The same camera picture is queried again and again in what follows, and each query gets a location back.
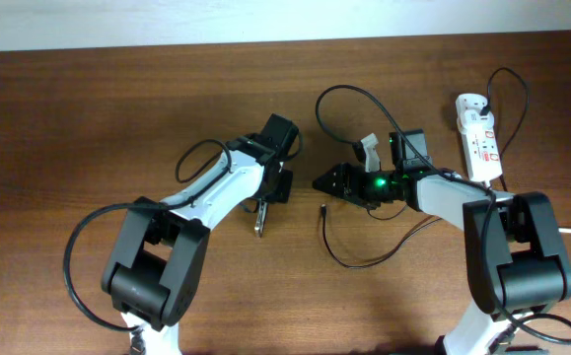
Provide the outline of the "black smartphone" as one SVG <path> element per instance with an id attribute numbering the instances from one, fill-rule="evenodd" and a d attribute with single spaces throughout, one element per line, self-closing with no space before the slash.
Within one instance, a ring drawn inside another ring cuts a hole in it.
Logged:
<path id="1" fill-rule="evenodd" d="M 264 225 L 268 211 L 268 203 L 264 200 L 258 200 L 256 207 L 257 211 L 254 232 L 258 238 L 261 238 L 263 236 Z"/>

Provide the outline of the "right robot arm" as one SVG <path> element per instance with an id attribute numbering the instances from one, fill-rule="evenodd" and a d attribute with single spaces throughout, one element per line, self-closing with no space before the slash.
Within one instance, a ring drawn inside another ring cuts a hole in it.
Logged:
<path id="1" fill-rule="evenodd" d="M 528 326 L 552 319 L 571 298 L 571 262 L 548 197 L 494 191 L 433 167 L 423 130 L 393 132 L 391 171 L 341 163 L 316 178 L 314 189 L 372 211 L 403 201 L 464 232 L 472 300 L 462 319 L 434 345 L 436 354 L 514 354 L 522 330 L 564 344 Z"/>

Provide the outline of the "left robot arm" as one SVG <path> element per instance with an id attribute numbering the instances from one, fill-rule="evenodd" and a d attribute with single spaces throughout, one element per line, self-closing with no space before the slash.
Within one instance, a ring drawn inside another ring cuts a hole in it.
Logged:
<path id="1" fill-rule="evenodd" d="M 130 353 L 179 352 L 178 323 L 196 294 L 210 233 L 252 199 L 262 236 L 269 204 L 289 198 L 293 174 L 283 165 L 298 134 L 272 114 L 260 132 L 225 143 L 217 163 L 160 210 L 146 197 L 128 208 L 101 287 L 128 325 Z"/>

